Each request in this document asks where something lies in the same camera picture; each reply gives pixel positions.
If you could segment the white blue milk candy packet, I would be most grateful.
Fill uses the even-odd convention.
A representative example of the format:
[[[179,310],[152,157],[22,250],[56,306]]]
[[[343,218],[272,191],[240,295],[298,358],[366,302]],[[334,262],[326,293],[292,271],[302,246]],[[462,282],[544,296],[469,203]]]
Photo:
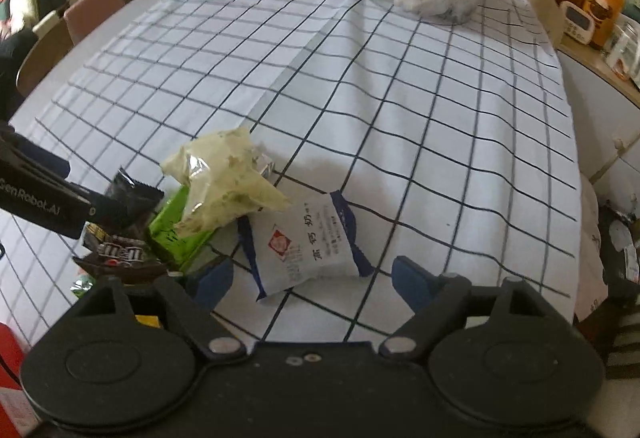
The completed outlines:
[[[244,216],[238,233],[260,299],[310,280],[373,272],[356,244],[355,214],[340,191],[306,198],[282,213]]]

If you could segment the yellow snack packet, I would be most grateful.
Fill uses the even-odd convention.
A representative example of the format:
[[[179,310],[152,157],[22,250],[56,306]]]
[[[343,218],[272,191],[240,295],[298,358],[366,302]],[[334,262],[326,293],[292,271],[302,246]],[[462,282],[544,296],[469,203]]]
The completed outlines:
[[[136,320],[149,328],[163,328],[160,323],[160,318],[157,316],[142,316],[142,314],[136,314]]]

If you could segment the black snack packet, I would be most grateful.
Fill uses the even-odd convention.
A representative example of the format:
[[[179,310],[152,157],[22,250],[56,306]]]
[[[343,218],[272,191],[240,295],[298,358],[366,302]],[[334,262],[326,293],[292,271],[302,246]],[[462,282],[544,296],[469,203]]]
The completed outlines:
[[[128,228],[145,220],[164,198],[164,192],[132,178],[122,167],[106,189],[107,220],[112,227]]]

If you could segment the green snack packet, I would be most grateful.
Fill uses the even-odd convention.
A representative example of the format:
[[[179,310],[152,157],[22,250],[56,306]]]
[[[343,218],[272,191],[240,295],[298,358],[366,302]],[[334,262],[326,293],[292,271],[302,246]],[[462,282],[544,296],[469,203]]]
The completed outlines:
[[[146,229],[149,247],[169,269],[187,272],[213,233],[198,232],[179,236],[176,224],[181,221],[189,188],[182,186],[163,206]]]

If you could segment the dark brown snack packet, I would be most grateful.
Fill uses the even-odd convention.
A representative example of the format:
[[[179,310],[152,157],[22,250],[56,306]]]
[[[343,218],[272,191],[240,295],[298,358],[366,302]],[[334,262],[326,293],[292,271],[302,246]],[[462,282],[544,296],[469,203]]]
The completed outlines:
[[[151,283],[168,271],[147,242],[109,234],[97,224],[86,225],[82,245],[89,253],[74,262],[96,280],[116,276],[123,284]]]

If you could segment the pale yellow snack bag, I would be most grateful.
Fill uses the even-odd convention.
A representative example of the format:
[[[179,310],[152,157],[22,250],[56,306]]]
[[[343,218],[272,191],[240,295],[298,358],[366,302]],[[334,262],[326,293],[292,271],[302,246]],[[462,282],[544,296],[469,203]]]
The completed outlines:
[[[186,206],[175,224],[187,238],[213,232],[258,210],[287,210],[291,201],[255,164],[259,155],[245,127],[221,130],[184,144],[160,168],[188,188]]]

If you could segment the white black grid tablecloth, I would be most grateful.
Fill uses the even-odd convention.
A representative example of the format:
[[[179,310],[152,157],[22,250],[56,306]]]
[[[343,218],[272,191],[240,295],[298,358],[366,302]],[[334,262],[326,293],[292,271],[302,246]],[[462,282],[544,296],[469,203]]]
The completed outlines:
[[[135,0],[75,47],[12,123],[97,191],[125,169],[172,193],[160,163],[239,126],[291,200],[341,191],[368,278],[260,298],[234,227],[204,247],[202,262],[234,262],[215,316],[244,342],[380,342],[410,314],[390,280],[399,255],[480,285],[525,279],[573,317],[573,117],[525,0],[482,0],[462,25],[382,0]]]

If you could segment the pink cushioned chair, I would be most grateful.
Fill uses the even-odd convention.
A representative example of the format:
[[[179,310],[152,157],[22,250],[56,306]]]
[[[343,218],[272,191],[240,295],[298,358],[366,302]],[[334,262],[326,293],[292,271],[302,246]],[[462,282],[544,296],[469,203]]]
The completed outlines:
[[[125,7],[124,0],[78,0],[64,12],[70,40],[78,45],[110,16]]]

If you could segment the white red cardboard box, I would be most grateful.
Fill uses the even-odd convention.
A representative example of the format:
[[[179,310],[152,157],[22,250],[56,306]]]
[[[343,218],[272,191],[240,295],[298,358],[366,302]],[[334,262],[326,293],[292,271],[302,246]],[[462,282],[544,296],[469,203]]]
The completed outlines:
[[[23,392],[18,378],[24,352],[11,331],[0,324],[0,426],[1,436],[26,437],[37,425],[38,418]]]

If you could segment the white side cabinet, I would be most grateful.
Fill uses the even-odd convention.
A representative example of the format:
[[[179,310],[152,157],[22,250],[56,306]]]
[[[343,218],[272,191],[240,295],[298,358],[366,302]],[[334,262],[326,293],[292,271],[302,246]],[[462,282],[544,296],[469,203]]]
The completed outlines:
[[[603,73],[558,52],[572,107],[579,168],[599,201],[639,215],[639,107]]]

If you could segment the white kitchen timer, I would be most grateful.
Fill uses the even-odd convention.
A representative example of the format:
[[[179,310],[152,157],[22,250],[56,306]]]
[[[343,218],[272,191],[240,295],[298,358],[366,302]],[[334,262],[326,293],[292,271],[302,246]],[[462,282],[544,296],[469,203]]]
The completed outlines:
[[[560,3],[560,11],[564,21],[564,34],[582,45],[589,45],[596,28],[593,17],[567,0]]]

